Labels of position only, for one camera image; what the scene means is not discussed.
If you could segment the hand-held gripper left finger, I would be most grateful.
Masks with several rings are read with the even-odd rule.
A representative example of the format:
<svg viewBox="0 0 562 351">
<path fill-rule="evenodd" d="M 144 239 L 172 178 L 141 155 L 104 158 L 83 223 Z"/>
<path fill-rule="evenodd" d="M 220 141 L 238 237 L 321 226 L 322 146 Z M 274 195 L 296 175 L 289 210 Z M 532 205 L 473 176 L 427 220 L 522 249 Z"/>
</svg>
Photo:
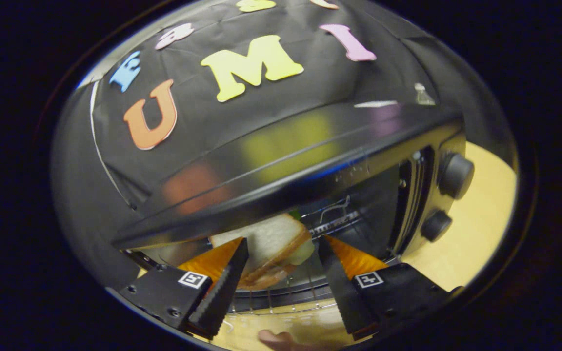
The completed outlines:
<svg viewBox="0 0 562 351">
<path fill-rule="evenodd" d="M 228 312 L 249 257 L 238 237 L 177 266 L 156 265 L 119 296 L 168 327 L 214 338 Z"/>
</svg>

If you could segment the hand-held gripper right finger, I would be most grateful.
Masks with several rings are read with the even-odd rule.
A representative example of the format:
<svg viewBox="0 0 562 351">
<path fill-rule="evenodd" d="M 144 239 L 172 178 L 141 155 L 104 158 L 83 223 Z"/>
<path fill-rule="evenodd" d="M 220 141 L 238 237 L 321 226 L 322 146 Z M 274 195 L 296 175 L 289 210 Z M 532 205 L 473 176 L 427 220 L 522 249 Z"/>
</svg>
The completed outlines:
<svg viewBox="0 0 562 351">
<path fill-rule="evenodd" d="M 412 265 L 385 263 L 329 235 L 319 238 L 318 256 L 346 332 L 355 340 L 409 329 L 462 289 L 443 289 Z"/>
</svg>

